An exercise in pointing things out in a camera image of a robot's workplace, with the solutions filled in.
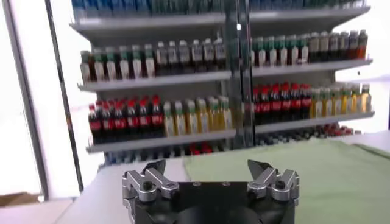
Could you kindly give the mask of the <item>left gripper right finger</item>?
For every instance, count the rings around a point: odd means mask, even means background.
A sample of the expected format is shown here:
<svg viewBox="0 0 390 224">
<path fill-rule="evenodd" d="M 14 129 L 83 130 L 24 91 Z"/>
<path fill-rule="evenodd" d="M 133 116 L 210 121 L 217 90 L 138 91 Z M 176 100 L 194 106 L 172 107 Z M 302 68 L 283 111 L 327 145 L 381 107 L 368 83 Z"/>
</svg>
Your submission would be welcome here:
<svg viewBox="0 0 390 224">
<path fill-rule="evenodd" d="M 247 161 L 253 180 L 247 183 L 247 194 L 251 200 L 271 197 L 277 202 L 293 201 L 299 204 L 300 176 L 295 170 L 282 173 L 269 163 L 249 159 Z"/>
</svg>

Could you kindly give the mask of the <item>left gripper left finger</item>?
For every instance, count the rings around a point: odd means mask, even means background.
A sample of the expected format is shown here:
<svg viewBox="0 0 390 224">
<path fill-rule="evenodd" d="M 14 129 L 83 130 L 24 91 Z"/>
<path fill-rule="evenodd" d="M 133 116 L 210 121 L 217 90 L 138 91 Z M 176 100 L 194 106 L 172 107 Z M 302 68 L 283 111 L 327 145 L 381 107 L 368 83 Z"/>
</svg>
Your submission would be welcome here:
<svg viewBox="0 0 390 224">
<path fill-rule="evenodd" d="M 152 203 L 157 193 L 168 200 L 173 200 L 180 193 L 178 182 L 164 176 L 166 161 L 161 159 L 148 163 L 141 173 L 136 170 L 126 171 L 121 178 L 122 203 L 129 213 L 134 213 L 135 202 Z"/>
</svg>

